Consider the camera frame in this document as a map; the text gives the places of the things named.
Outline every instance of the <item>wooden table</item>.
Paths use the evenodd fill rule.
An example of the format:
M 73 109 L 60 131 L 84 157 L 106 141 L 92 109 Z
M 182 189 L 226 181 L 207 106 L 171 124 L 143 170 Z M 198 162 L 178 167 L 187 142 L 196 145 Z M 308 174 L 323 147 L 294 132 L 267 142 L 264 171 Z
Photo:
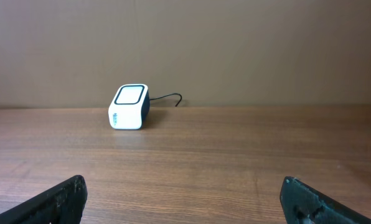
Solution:
M 82 223 L 285 223 L 286 175 L 371 218 L 371 106 L 0 110 L 0 213 L 75 174 Z

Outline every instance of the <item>black mechanical part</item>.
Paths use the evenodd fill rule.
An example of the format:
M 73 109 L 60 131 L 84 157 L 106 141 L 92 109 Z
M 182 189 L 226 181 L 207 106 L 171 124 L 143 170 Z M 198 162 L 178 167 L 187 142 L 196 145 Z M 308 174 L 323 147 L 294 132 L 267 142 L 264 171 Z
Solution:
M 85 179 L 76 175 L 0 214 L 0 224 L 79 224 L 87 200 Z
M 285 177 L 279 200 L 288 224 L 371 224 L 371 219 L 294 177 Z

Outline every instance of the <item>power cord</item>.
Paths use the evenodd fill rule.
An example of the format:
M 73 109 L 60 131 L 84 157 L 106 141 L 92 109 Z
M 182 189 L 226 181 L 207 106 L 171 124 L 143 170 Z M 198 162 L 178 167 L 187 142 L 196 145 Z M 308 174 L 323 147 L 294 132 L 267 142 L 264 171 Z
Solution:
M 176 103 L 176 105 L 175 105 L 175 106 L 177 106 L 177 105 L 181 102 L 181 100 L 183 99 L 183 97 L 181 96 L 180 93 L 171 93 L 171 94 L 164 95 L 164 96 L 160 96 L 160 97 L 157 97 L 157 98 L 150 98 L 149 100 L 150 100 L 150 101 L 151 101 L 151 100 L 158 100 L 158 99 L 162 99 L 162 98 L 165 98 L 165 97 L 167 97 L 167 96 L 173 96 L 173 95 L 177 95 L 177 96 L 180 97 L 179 101 L 178 101 L 178 102 Z

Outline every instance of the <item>background wall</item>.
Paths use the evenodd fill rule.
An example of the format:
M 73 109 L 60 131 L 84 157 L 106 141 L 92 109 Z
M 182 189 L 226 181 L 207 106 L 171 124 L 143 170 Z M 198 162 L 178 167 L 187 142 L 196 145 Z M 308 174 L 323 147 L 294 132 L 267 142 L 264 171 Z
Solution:
M 371 0 L 0 0 L 0 107 L 371 103 Z

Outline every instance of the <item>white cube device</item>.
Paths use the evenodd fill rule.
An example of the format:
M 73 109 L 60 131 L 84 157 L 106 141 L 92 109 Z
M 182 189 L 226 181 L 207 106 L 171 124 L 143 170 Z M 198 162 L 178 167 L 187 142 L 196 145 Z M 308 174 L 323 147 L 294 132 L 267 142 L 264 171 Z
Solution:
M 139 129 L 148 111 L 148 86 L 128 84 L 121 86 L 116 92 L 108 109 L 108 116 L 114 129 Z

